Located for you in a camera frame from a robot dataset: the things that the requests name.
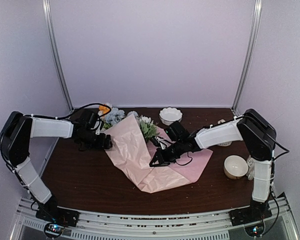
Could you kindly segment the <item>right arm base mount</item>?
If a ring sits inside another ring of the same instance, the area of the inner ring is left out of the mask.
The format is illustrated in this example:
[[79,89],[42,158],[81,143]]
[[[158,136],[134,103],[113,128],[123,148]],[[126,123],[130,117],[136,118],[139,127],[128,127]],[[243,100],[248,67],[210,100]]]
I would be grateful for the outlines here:
[[264,234],[266,230],[264,220],[271,216],[272,212],[269,209],[261,211],[250,206],[234,209],[229,212],[232,226],[243,226],[245,233],[253,238],[260,238]]

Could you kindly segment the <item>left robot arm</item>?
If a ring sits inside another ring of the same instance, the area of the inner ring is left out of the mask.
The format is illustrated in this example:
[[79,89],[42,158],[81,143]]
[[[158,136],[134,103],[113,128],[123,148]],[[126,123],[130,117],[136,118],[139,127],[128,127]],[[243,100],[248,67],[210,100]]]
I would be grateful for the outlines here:
[[0,153],[6,166],[13,172],[34,200],[44,205],[42,213],[51,222],[62,218],[62,211],[52,202],[54,196],[35,170],[30,158],[30,141],[33,138],[73,139],[88,149],[109,150],[111,136],[101,132],[101,116],[84,109],[73,120],[63,117],[23,114],[13,111],[0,132]]

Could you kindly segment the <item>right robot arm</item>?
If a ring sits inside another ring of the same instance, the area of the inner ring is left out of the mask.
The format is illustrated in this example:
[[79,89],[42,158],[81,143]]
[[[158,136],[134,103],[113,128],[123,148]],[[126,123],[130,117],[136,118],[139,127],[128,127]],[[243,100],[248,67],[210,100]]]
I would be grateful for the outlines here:
[[170,142],[158,146],[149,166],[167,167],[183,155],[198,153],[226,142],[240,142],[254,166],[250,205],[246,210],[249,220],[258,220],[268,208],[275,177],[275,150],[278,146],[275,128],[256,110],[250,108],[242,115],[215,125],[189,132],[179,121],[165,128]]

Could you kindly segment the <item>fake flower bouquet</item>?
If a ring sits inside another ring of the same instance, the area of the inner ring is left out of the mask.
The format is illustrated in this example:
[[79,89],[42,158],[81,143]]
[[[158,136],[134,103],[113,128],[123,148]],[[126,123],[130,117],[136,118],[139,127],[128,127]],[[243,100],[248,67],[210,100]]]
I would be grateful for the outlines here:
[[98,115],[102,120],[102,126],[100,126],[101,131],[108,130],[117,125],[117,128],[127,128],[131,125],[135,129],[139,128],[146,143],[159,135],[154,120],[149,116],[140,115],[134,110],[126,113],[123,109],[106,103],[98,107]]

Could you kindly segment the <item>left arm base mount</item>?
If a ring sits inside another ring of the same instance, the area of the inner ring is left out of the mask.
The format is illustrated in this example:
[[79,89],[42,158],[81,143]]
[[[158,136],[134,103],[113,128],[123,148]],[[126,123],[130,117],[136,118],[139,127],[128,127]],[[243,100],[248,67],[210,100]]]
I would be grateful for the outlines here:
[[60,237],[68,227],[76,227],[79,216],[78,211],[60,207],[56,208],[56,214],[54,215],[42,207],[35,214],[36,218],[47,222],[43,227],[43,233],[49,239]]

